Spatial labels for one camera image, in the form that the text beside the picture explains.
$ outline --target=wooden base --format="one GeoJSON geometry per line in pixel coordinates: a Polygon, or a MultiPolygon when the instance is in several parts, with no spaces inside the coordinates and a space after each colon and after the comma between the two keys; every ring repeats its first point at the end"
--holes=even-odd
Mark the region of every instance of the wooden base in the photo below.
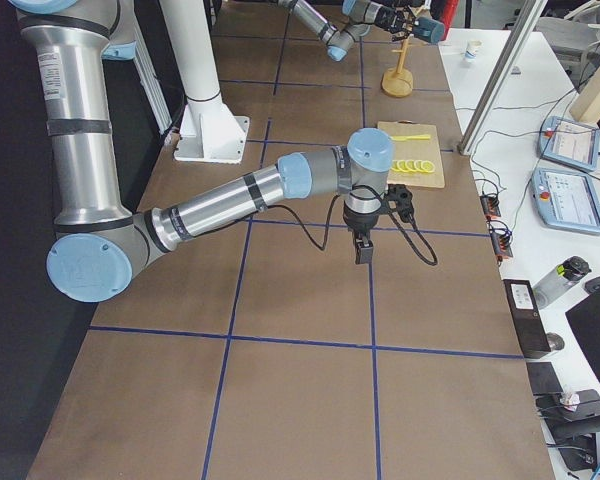
{"type": "Polygon", "coordinates": [[[389,68],[382,76],[382,90],[390,97],[406,97],[413,91],[413,75],[409,70],[402,69],[398,73],[395,68],[389,68]]]}

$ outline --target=white table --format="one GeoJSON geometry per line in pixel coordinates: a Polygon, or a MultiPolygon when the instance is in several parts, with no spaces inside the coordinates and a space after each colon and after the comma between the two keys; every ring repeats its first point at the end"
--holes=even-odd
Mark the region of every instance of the white table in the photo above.
{"type": "MultiPolygon", "coordinates": [[[[469,123],[472,110],[477,105],[482,91],[500,55],[509,32],[498,30],[452,29],[446,41],[440,44],[443,63],[451,91],[454,95],[460,125],[464,130],[469,123]],[[480,40],[482,47],[473,62],[464,60],[464,49],[469,40],[480,40]]],[[[519,75],[511,75],[496,101],[497,107],[536,106],[548,101],[557,101],[573,89],[573,85],[540,33],[533,33],[520,58],[516,62],[519,75]]],[[[494,110],[491,112],[484,131],[495,130],[510,135],[537,132],[542,121],[553,108],[551,115],[570,117],[568,107],[577,94],[571,92],[556,103],[534,109],[494,110]]],[[[500,268],[502,278],[527,279],[533,285],[546,272],[564,259],[578,255],[591,266],[592,273],[586,280],[600,275],[600,236],[589,236],[547,228],[540,220],[529,192],[524,196],[525,185],[536,165],[557,167],[542,160],[538,162],[537,133],[509,138],[497,133],[488,133],[480,141],[473,159],[497,172],[501,185],[506,188],[500,194],[502,220],[514,226],[515,212],[520,206],[515,222],[513,254],[500,268]]],[[[486,178],[496,181],[495,175],[474,165],[484,172],[486,178]]],[[[600,160],[596,176],[600,177],[600,160]]],[[[484,182],[477,182],[478,189],[484,182]]],[[[595,181],[600,198],[600,182],[595,181]]],[[[493,187],[485,184],[485,191],[493,187]]],[[[578,346],[565,312],[586,297],[581,286],[576,286],[560,299],[541,311],[545,331],[559,334],[566,343],[565,349],[552,354],[543,361],[551,360],[565,391],[594,388],[600,394],[600,384],[593,374],[578,346]]],[[[557,451],[550,452],[556,478],[569,478],[557,451]]],[[[580,478],[589,478],[590,471],[581,472],[580,478]]]]}

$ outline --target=label on robot arm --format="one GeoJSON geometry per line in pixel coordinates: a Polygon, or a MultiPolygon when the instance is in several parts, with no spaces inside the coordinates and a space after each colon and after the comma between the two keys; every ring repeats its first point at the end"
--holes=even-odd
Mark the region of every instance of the label on robot arm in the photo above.
{"type": "Polygon", "coordinates": [[[42,53],[38,55],[40,78],[45,100],[58,100],[64,98],[64,72],[62,61],[58,53],[42,53]]]}
{"type": "Polygon", "coordinates": [[[533,302],[531,301],[531,292],[526,285],[519,283],[511,284],[511,293],[513,301],[518,310],[533,310],[533,302]]]}

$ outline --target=device screen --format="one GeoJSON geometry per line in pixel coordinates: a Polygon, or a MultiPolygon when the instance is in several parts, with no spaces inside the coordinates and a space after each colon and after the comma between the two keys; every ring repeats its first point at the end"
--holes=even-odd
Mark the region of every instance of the device screen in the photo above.
{"type": "Polygon", "coordinates": [[[586,178],[580,175],[546,172],[553,213],[558,220],[599,226],[586,178]]]}
{"type": "Polygon", "coordinates": [[[560,121],[552,137],[551,151],[561,157],[590,165],[595,130],[575,123],[560,121]]]}

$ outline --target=paper cup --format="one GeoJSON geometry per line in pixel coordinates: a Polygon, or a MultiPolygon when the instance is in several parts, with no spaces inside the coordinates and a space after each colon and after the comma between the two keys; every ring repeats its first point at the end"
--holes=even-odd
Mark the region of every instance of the paper cup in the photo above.
{"type": "Polygon", "coordinates": [[[467,49],[464,52],[464,58],[469,61],[475,59],[481,46],[482,42],[480,40],[470,40],[467,42],[467,49]]]}

